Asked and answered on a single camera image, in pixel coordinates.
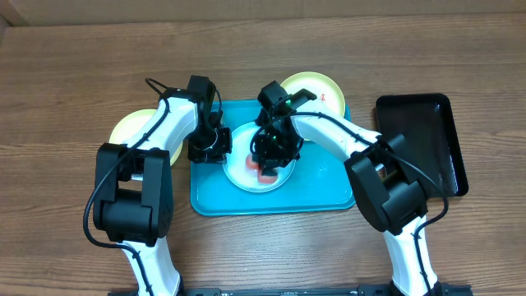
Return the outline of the red sponge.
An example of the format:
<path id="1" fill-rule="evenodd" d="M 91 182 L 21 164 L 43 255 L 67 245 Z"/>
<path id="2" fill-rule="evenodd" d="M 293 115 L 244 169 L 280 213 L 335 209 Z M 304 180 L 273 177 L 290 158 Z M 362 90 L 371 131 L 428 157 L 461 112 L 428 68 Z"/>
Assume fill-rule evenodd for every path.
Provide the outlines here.
<path id="1" fill-rule="evenodd" d="M 253 155 L 249 154 L 246 157 L 246 167 L 257 172 L 258 183 L 272 184 L 278 179 L 278 172 L 275 169 L 262 168 L 254 159 Z"/>

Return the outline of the light blue plate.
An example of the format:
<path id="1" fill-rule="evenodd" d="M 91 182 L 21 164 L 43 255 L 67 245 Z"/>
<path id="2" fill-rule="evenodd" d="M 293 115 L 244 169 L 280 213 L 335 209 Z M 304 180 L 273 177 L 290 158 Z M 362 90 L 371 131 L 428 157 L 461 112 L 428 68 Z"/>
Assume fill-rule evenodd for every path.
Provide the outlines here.
<path id="1" fill-rule="evenodd" d="M 224 172 L 228 179 L 237 187 L 253 193 L 272 191 L 283 185 L 292 175 L 296 161 L 294 160 L 285 168 L 275 169 L 278 179 L 272 184 L 258 183 L 257 172 L 246 167 L 246 157 L 251 154 L 249 144 L 259 127 L 255 123 L 245 123 L 237 127 L 233 133 L 233 147 L 223 164 Z"/>

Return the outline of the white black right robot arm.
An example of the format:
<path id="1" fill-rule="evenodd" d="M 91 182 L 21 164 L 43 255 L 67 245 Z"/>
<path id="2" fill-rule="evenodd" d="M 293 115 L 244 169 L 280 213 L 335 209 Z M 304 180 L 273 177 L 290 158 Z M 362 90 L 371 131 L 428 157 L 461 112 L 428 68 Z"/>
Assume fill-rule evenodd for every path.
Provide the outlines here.
<path id="1" fill-rule="evenodd" d="M 416 165 L 401 135 L 384 137 L 332 114 L 309 90 L 289 94 L 272 81 L 257 100 L 259 127 L 249 148 L 261 175 L 298 160 L 310 140 L 343 162 L 356 205 L 365 220 L 383 233 L 393 267 L 392 294 L 439 295 L 431 267 L 425 227 L 427 201 L 435 183 Z"/>

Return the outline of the yellow plate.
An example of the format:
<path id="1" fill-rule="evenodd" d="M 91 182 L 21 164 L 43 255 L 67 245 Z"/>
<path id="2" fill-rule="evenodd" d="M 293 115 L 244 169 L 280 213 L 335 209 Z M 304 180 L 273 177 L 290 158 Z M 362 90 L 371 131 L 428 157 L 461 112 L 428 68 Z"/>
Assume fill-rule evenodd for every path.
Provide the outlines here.
<path id="1" fill-rule="evenodd" d="M 161 103 L 159 109 L 142 109 L 128 114 L 113 129 L 109 142 L 138 150 L 160 149 L 170 155 L 170 164 L 181 153 L 185 137 L 196 128 L 195 105 L 171 106 Z"/>
<path id="2" fill-rule="evenodd" d="M 345 115 L 346 103 L 342 90 L 335 81 L 324 74 L 299 72 L 285 79 L 280 86 L 289 94 L 301 89 L 309 90 L 334 113 L 339 114 L 342 118 Z"/>

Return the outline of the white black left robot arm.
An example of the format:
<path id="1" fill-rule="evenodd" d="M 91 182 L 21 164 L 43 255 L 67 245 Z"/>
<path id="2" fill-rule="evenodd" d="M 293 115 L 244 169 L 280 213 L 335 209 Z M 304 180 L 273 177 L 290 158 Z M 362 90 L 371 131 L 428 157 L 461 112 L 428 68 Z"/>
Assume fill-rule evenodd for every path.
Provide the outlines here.
<path id="1" fill-rule="evenodd" d="M 220 95 L 208 77 L 192 76 L 184 89 L 151 78 L 146 83 L 159 107 L 135 135 L 98 149 L 83 230 L 95 246 L 124 252 L 137 294 L 180 295 L 182 278 L 166 239 L 174 208 L 171 159 L 186 142 L 191 162 L 222 164 L 232 136 L 222 124 L 222 109 L 212 109 Z"/>

